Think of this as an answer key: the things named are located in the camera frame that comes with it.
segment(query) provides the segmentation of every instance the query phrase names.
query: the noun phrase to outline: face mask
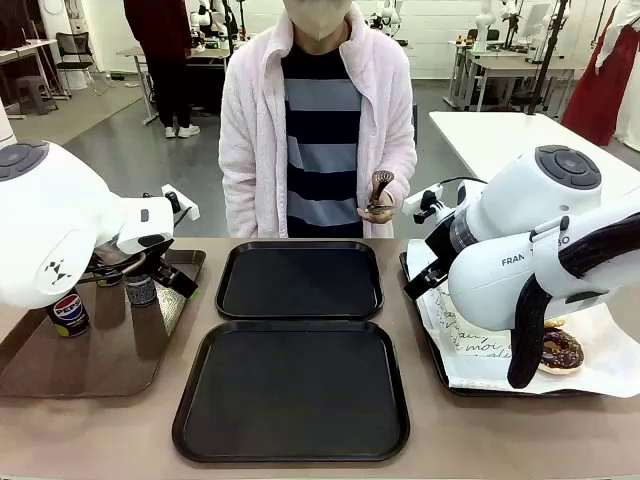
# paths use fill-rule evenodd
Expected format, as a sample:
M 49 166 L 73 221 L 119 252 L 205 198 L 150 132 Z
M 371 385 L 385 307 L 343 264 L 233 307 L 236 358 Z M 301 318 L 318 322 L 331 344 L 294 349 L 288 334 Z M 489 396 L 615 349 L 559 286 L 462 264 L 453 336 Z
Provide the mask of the face mask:
M 304 33 L 322 40 L 335 32 L 352 0 L 284 0 L 289 18 Z

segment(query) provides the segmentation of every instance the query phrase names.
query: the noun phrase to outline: striped shirt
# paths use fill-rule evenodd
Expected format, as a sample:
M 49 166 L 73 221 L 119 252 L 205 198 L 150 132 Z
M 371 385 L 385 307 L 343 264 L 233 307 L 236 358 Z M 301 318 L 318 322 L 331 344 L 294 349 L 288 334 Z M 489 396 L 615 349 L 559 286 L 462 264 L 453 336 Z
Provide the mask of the striped shirt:
M 338 49 L 282 59 L 287 116 L 290 238 L 362 238 L 356 211 L 362 95 Z

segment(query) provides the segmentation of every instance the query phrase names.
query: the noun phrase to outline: floor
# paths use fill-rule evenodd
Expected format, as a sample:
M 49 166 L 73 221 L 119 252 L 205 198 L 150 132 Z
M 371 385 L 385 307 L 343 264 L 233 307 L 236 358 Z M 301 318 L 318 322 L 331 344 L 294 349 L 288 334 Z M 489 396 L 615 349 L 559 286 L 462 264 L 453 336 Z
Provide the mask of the floor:
M 59 110 L 12 120 L 11 127 L 19 141 L 45 139 L 63 145 L 141 97 L 139 88 L 128 88 L 124 82 L 110 82 L 103 95 L 96 95 L 91 88 L 74 91 L 70 100 L 58 100 Z
M 413 192 L 445 178 L 469 174 L 429 119 L 429 112 L 449 109 L 442 101 L 447 86 L 443 81 L 414 84 L 419 106 L 419 162 L 411 182 Z M 89 164 L 119 195 L 159 195 L 160 187 L 170 183 L 189 196 L 200 206 L 202 217 L 197 222 L 183 222 L 176 236 L 227 236 L 218 167 L 219 118 L 194 118 L 202 129 L 200 136 L 168 141 L 158 121 L 140 126 L 144 117 L 144 103 L 136 102 L 77 136 L 66 148 Z M 640 170 L 640 153 L 617 141 L 607 150 Z M 445 191 L 444 200 L 455 203 L 453 187 Z M 396 215 L 394 225 L 400 238 L 424 237 L 427 233 L 402 214 Z

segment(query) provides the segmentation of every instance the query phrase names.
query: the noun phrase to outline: person's left hand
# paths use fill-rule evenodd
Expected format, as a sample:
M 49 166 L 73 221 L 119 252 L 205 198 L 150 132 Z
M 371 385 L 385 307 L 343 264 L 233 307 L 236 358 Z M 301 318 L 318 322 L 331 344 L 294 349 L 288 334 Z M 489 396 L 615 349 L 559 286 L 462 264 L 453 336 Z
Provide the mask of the person's left hand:
M 380 195 L 380 201 L 378 202 L 378 205 L 388 205 L 390 207 L 395 206 L 395 204 L 393 203 L 393 200 L 391 200 L 391 196 L 387 192 L 382 192 L 382 195 Z M 393 213 L 394 213 L 393 210 L 388 210 L 379 215 L 374 215 L 373 213 L 365 212 L 362 208 L 358 209 L 358 215 L 360 215 L 360 218 L 362 218 L 363 220 L 369 223 L 377 223 L 378 225 L 383 225 L 391 221 L 391 218 L 393 217 Z

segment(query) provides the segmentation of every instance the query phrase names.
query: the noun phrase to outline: red shirt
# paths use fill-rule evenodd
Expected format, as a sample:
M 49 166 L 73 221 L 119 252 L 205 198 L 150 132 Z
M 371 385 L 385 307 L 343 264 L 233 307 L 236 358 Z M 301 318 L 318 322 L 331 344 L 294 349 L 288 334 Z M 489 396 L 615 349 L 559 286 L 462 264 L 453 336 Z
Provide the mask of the red shirt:
M 124 11 L 146 55 L 185 58 L 191 30 L 184 0 L 124 0 Z

